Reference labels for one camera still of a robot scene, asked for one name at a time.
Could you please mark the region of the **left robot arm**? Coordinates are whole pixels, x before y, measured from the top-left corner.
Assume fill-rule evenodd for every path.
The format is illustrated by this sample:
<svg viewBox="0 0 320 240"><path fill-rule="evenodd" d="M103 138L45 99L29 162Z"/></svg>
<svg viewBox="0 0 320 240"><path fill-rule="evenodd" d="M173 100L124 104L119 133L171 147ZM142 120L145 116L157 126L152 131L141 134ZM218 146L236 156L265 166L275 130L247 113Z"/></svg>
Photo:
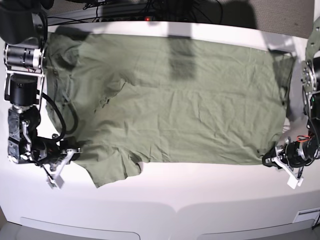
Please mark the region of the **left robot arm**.
<svg viewBox="0 0 320 240"><path fill-rule="evenodd" d="M288 137L284 144L275 145L262 157L266 167L283 169L292 189L301 186L304 167L320 158L320 19L313 23L313 29L305 49L302 62L303 113L307 117L307 135L299 135L295 141Z"/></svg>

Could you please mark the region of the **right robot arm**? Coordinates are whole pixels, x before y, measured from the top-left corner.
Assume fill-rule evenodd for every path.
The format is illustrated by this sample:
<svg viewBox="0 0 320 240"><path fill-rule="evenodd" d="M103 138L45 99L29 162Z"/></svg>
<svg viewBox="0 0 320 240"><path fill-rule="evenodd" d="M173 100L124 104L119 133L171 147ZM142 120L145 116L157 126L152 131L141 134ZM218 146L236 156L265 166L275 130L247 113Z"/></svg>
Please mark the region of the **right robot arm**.
<svg viewBox="0 0 320 240"><path fill-rule="evenodd" d="M52 0L3 0L0 3L0 37L4 41L4 99L8 111L8 158L16 164L44 168L54 186L61 172L80 149L65 138L67 126L54 101L43 92L45 54L48 39L47 10ZM45 138L38 135L41 105L46 101L61 120L61 133Z"/></svg>

